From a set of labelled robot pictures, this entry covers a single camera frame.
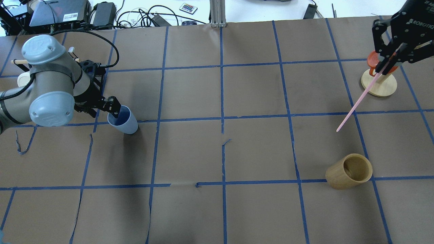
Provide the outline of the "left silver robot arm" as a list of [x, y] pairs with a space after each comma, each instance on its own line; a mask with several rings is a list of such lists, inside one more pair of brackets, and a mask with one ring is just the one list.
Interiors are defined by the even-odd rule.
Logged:
[[64, 126], [74, 112], [96, 117], [102, 110], [118, 117], [121, 104], [114, 96], [102, 95], [106, 67], [99, 62], [78, 62], [50, 35], [27, 40], [21, 53], [31, 66], [29, 82], [1, 92], [1, 132], [34, 122], [44, 127]]

